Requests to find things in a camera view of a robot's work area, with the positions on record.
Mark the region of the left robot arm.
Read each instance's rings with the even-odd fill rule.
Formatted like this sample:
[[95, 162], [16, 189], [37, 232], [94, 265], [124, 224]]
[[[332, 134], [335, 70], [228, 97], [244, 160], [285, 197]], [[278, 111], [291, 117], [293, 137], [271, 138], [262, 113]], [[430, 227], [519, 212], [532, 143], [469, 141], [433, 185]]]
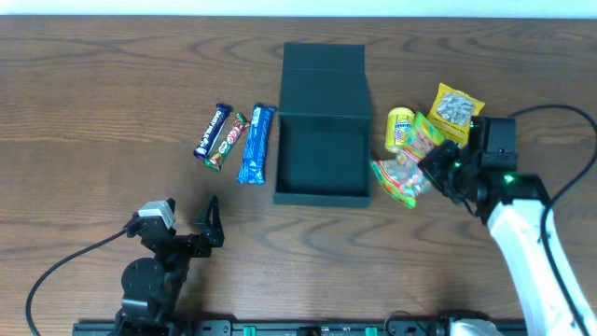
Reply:
[[175, 200], [146, 203], [124, 226], [154, 253], [131, 262], [121, 276], [124, 291], [115, 335], [193, 335], [196, 324], [175, 315], [192, 259], [208, 258], [225, 240], [219, 202], [211, 197], [195, 219], [199, 233], [178, 235], [174, 228]]

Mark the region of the blue Oreo cookie pack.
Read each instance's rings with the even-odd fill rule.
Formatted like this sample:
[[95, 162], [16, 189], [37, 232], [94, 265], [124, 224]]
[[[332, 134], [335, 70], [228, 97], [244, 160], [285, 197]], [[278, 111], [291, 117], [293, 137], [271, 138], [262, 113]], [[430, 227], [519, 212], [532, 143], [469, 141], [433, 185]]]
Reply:
[[271, 122], [276, 111], [275, 106], [254, 105], [243, 160], [237, 175], [237, 181], [241, 184], [265, 184], [264, 168], [267, 145]]

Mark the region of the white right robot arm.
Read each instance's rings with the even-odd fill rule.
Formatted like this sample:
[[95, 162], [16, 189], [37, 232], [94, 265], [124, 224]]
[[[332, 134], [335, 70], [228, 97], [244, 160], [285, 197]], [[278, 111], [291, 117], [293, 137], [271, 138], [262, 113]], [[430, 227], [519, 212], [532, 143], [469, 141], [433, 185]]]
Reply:
[[454, 203], [477, 207], [497, 243], [530, 335], [593, 335], [590, 308], [555, 230], [551, 199], [536, 174], [516, 170], [517, 156], [460, 149], [451, 140], [419, 163], [424, 176]]

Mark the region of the green Haribo gummy bag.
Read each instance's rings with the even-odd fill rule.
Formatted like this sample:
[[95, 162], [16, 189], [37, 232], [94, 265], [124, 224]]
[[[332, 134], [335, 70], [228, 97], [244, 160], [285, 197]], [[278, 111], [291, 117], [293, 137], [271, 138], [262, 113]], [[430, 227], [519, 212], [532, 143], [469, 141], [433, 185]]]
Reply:
[[396, 201], [413, 209], [417, 198], [432, 187], [418, 164], [444, 141], [444, 135], [424, 114], [417, 112], [405, 145], [396, 156], [390, 160], [372, 161], [370, 166], [383, 189]]

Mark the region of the dark blue chocolate bar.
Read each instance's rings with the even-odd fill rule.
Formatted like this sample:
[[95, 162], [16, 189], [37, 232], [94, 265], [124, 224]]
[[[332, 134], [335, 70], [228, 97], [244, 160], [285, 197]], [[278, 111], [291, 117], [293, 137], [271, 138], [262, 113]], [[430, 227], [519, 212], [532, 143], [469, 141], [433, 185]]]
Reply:
[[215, 114], [209, 121], [206, 131], [201, 137], [199, 144], [195, 147], [193, 151], [193, 154], [197, 159], [205, 160], [208, 157], [213, 147], [215, 146], [215, 141], [217, 140], [217, 137], [220, 135], [231, 112], [231, 105], [217, 104], [215, 106]]

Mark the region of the yellow snack bag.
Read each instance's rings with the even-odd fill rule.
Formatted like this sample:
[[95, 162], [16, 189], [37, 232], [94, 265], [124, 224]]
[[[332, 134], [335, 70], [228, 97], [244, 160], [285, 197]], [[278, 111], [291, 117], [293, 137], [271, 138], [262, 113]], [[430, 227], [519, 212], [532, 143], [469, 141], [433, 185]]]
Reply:
[[484, 102], [467, 93], [440, 83], [427, 119], [447, 139], [463, 148], [468, 142], [471, 119], [478, 116], [484, 106]]

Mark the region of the yellow mentos gum can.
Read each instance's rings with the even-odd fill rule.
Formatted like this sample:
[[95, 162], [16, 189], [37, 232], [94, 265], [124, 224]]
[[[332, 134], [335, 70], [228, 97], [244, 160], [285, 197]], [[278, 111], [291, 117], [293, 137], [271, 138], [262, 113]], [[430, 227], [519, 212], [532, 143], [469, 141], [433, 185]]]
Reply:
[[388, 113], [385, 148], [389, 152], [397, 153], [405, 145], [414, 117], [407, 107], [395, 107]]

